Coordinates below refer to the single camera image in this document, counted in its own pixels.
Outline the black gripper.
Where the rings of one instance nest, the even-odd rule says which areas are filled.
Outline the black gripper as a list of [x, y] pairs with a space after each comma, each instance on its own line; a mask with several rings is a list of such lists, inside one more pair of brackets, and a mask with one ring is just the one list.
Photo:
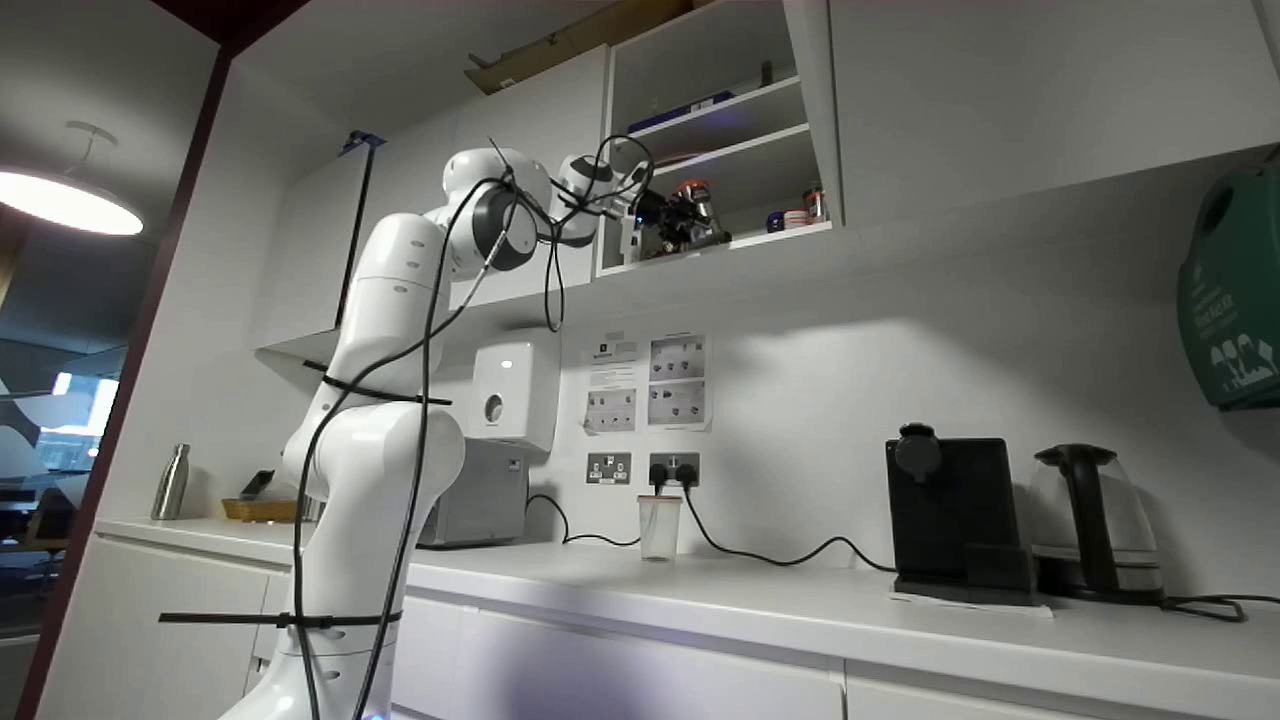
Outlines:
[[651, 193], [651, 189], [640, 189], [629, 205], [629, 213], [645, 225], [645, 230], [655, 230], [663, 241], [672, 241], [680, 252], [696, 252], [696, 250], [713, 250], [713, 243], [729, 243], [732, 233], [719, 230], [719, 225], [687, 225], [675, 233], [675, 208], [683, 216], [718, 216], [713, 208], [713, 193], [709, 189], [675, 189], [667, 196]]

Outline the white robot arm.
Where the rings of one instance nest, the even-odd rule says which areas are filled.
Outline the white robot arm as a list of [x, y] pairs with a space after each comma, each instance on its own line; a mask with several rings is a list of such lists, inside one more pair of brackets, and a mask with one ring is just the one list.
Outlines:
[[595, 222], [683, 243], [705, 222], [687, 193], [600, 151], [547, 174], [517, 150], [466, 150], [446, 200], [374, 225], [349, 310], [278, 472], [320, 503], [292, 528], [289, 604], [265, 677], [217, 720], [384, 720], [404, 576], [433, 503], [466, 477], [466, 428], [427, 401], [441, 336], [462, 316], [453, 282], [521, 267], [539, 243], [594, 243]]

